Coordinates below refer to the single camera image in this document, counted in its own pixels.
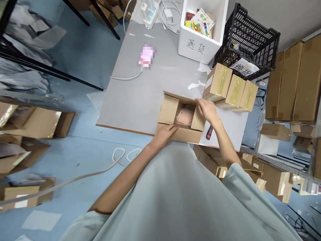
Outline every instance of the plastic basket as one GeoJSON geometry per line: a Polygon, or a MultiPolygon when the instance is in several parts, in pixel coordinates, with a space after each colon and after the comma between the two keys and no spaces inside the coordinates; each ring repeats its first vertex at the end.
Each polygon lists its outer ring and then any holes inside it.
{"type": "Polygon", "coordinates": [[[259,70],[244,76],[237,70],[233,74],[253,80],[275,69],[280,33],[267,29],[247,15],[247,10],[236,3],[234,11],[225,24],[223,43],[214,57],[216,63],[231,67],[241,58],[255,64],[259,70]]]}

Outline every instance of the black table leg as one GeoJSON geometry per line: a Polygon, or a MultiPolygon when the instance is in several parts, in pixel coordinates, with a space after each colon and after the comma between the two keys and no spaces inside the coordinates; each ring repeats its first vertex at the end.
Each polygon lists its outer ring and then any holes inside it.
{"type": "Polygon", "coordinates": [[[77,9],[69,2],[69,0],[63,0],[64,3],[82,20],[84,24],[90,26],[89,22],[77,11],[77,9]]]}
{"type": "Polygon", "coordinates": [[[106,18],[106,16],[104,15],[103,11],[100,9],[100,7],[98,6],[98,4],[96,3],[96,0],[90,0],[91,4],[94,6],[94,8],[97,10],[97,12],[99,13],[99,15],[101,16],[101,18],[103,19],[103,21],[106,23],[106,25],[109,27],[109,29],[113,32],[114,36],[116,37],[116,39],[120,40],[119,35],[117,34],[117,32],[115,31],[114,27],[110,24],[110,22],[108,21],[108,19],[106,18]]]}

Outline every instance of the open cardboard box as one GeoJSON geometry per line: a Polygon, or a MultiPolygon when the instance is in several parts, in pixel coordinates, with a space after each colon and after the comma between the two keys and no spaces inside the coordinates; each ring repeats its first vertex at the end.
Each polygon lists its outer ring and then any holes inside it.
{"type": "Polygon", "coordinates": [[[199,143],[204,130],[205,121],[205,118],[202,117],[199,112],[196,100],[164,91],[164,100],[160,108],[156,132],[166,125],[176,124],[179,126],[179,129],[171,136],[171,140],[199,143]],[[186,105],[195,106],[191,126],[176,121],[177,114],[186,105]]]}

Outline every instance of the shelving rack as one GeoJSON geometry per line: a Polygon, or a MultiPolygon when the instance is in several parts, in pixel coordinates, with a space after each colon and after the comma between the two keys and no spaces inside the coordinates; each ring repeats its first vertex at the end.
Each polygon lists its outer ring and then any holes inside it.
{"type": "MultiPolygon", "coordinates": [[[[302,39],[302,41],[306,42],[307,40],[309,40],[317,35],[320,35],[320,34],[321,34],[321,29],[315,31],[313,34],[302,39]]],[[[279,156],[270,156],[270,155],[258,153],[258,146],[260,143],[261,129],[262,129],[262,125],[264,123],[264,119],[265,119],[265,105],[264,105],[264,109],[262,111],[260,127],[257,132],[257,139],[256,139],[256,142],[254,145],[255,147],[252,148],[252,147],[242,145],[240,150],[245,153],[252,154],[252,155],[254,155],[254,156],[256,156],[256,157],[258,157],[258,158],[260,158],[260,159],[262,159],[262,160],[264,160],[264,161],[266,161],[276,167],[279,167],[285,171],[291,172],[295,175],[298,175],[298,176],[304,178],[305,180],[308,180],[312,183],[315,183],[315,184],[321,186],[321,179],[313,177],[313,170],[314,170],[314,166],[315,166],[317,138],[321,137],[321,99],[320,99],[320,103],[319,103],[319,107],[318,107],[318,114],[317,114],[316,125],[315,125],[315,138],[313,140],[313,150],[312,150],[311,158],[309,161],[309,168],[307,171],[305,171],[304,168],[300,168],[298,165],[292,164],[288,160],[283,159],[279,156]]]]}

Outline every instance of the paper label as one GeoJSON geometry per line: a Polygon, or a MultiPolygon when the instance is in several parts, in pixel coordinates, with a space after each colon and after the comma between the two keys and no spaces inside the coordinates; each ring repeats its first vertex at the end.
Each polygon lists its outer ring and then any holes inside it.
{"type": "Polygon", "coordinates": [[[246,61],[243,58],[241,58],[239,61],[237,61],[232,67],[230,67],[230,69],[235,69],[236,71],[240,72],[245,77],[260,70],[256,65],[246,61]]]}
{"type": "Polygon", "coordinates": [[[211,85],[212,81],[213,81],[213,75],[206,81],[205,89],[211,85]]]}
{"type": "MultiPolygon", "coordinates": [[[[16,198],[27,196],[27,195],[28,194],[17,195],[16,198]]],[[[26,206],[28,206],[28,200],[17,202],[14,204],[14,208],[25,208],[26,206]]]]}

